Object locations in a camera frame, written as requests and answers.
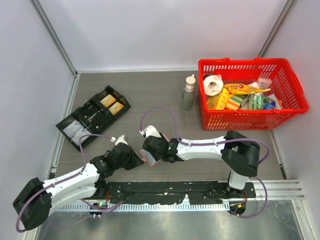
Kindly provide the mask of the pink card holder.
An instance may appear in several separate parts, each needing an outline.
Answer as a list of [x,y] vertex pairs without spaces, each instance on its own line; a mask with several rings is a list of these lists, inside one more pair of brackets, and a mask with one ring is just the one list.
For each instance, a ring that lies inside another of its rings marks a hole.
[[160,132],[161,138],[154,136],[147,137],[141,147],[140,153],[142,154],[143,161],[147,162],[150,166],[154,166],[160,161],[166,152],[168,146],[168,138]]

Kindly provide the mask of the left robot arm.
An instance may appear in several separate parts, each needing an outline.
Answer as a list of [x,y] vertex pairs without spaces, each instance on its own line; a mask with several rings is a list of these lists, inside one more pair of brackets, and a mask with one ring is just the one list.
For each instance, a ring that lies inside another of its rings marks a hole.
[[44,181],[38,177],[29,180],[12,203],[18,215],[16,230],[33,230],[55,211],[77,200],[102,199],[107,193],[106,178],[118,169],[131,170],[142,164],[144,161],[130,145],[119,143],[65,175]]

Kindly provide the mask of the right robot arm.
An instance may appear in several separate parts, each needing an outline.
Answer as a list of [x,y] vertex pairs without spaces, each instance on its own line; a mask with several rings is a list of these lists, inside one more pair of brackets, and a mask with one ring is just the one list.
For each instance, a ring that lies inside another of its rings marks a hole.
[[167,140],[163,134],[153,133],[145,137],[140,152],[151,165],[158,161],[222,160],[231,169],[225,186],[226,193],[236,198],[244,192],[247,180],[258,175],[260,149],[258,143],[229,130],[225,136],[204,140]]

